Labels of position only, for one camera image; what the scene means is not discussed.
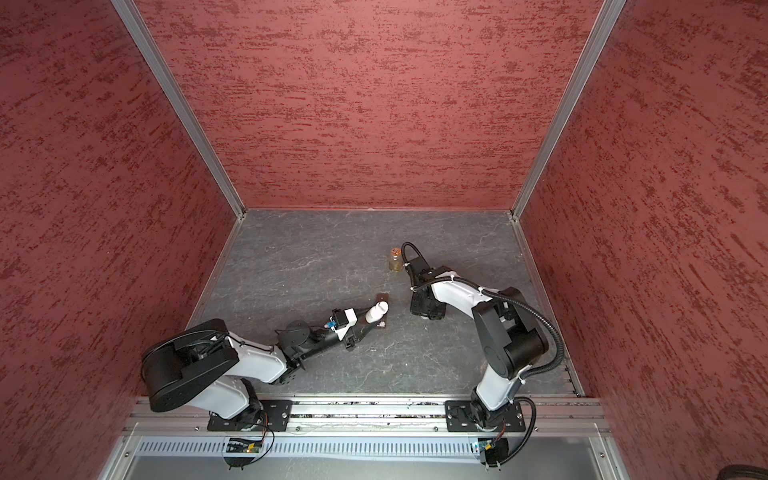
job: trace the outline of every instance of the glass jar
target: glass jar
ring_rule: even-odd
[[[402,270],[402,252],[399,248],[393,248],[389,252],[389,269],[393,272]]]

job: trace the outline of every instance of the gray table surface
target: gray table surface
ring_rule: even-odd
[[[319,325],[335,308],[363,308],[388,293],[386,329],[354,350],[339,346],[307,360],[287,385],[255,382],[257,391],[468,395],[486,365],[475,324],[451,307],[442,320],[409,312],[408,275],[387,267],[389,251],[404,241],[433,267],[487,287],[513,286],[538,307],[503,212],[251,210],[200,321],[224,319],[232,332],[271,345],[274,329],[293,320]],[[562,367],[531,378],[521,393],[573,388]]]

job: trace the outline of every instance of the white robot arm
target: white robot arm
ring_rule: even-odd
[[[389,310],[386,301],[369,309],[333,310],[324,327],[297,320],[266,346],[240,338],[221,319],[212,319],[152,346],[141,357],[141,376],[154,412],[183,405],[206,409],[208,429],[261,428],[262,405],[248,379],[287,382],[303,361],[329,347],[353,349]]]
[[[414,259],[407,259],[406,247],[416,252]],[[515,288],[486,289],[446,266],[432,269],[410,242],[401,250],[411,277],[411,313],[441,319],[446,305],[451,305],[474,319],[488,366],[472,392],[466,415],[480,429],[497,427],[525,379],[552,370],[563,360],[559,332]],[[542,327],[552,336],[557,351],[552,361],[534,368],[549,349]]]

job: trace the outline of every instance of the white plastic bottle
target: white plastic bottle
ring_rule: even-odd
[[[378,302],[371,307],[366,313],[366,322],[374,323],[382,319],[382,317],[389,311],[389,304],[387,302]]]

